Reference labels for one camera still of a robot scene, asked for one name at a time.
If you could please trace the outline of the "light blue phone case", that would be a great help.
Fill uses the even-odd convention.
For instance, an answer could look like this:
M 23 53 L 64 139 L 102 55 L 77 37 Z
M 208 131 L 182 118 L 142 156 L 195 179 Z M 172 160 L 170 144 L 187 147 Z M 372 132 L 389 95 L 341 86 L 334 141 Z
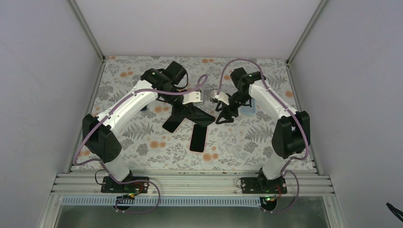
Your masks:
M 255 100 L 251 98 L 245 105 L 241 108 L 241 113 L 245 115 L 255 115 L 256 114 L 256 104 Z

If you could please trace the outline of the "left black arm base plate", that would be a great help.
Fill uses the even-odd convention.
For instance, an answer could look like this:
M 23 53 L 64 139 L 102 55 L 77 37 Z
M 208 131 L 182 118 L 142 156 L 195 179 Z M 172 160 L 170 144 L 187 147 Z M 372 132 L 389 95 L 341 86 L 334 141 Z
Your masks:
M 147 193 L 148 191 L 148 183 L 144 182 L 144 180 L 149 180 L 149 177 L 132 177 L 133 181 L 136 183 L 130 184 L 118 184 L 111 177 L 106 176 L 103 178 L 103 182 L 101 185 L 102 193 L 122 193 L 122 194 L 138 194 L 138 193 Z

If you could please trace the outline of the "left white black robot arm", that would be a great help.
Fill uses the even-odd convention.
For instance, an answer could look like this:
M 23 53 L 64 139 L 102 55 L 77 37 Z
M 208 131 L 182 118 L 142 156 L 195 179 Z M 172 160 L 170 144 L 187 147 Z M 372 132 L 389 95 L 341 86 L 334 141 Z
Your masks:
M 166 102 L 186 105 L 201 100 L 200 87 L 206 82 L 203 75 L 196 88 L 179 92 L 171 79 L 154 68 L 146 70 L 135 86 L 114 105 L 97 116 L 86 115 L 82 120 L 83 140 L 74 158 L 83 147 L 97 155 L 99 162 L 112 178 L 113 186 L 120 192 L 132 187 L 131 171 L 125 165 L 120 151 L 122 149 L 117 134 L 123 126 L 149 103 L 162 97 Z

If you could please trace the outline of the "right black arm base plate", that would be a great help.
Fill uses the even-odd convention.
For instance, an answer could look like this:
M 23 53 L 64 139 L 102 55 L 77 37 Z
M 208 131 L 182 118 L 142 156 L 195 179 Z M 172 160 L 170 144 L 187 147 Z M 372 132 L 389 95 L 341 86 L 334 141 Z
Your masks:
M 286 194 L 288 192 L 286 181 L 283 177 L 274 180 L 242 177 L 240 178 L 240 187 L 243 194 Z

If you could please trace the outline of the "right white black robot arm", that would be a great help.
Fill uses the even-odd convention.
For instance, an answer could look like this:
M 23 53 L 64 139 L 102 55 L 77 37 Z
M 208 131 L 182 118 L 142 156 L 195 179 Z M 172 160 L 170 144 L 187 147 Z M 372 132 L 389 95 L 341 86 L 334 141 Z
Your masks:
M 216 102 L 219 112 L 216 124 L 232 123 L 238 117 L 238 109 L 246 106 L 251 99 L 261 105 L 276 124 L 271 139 L 272 155 L 258 172 L 258 189 L 262 193 L 270 193 L 276 186 L 275 179 L 285 174 L 286 167 L 298 154 L 304 152 L 305 159 L 310 146 L 310 116 L 306 111 L 297 111 L 280 98 L 269 87 L 266 78 L 260 71 L 247 73 L 244 68 L 233 70 L 230 75 L 236 92 L 232 95 L 214 90 L 211 100 Z

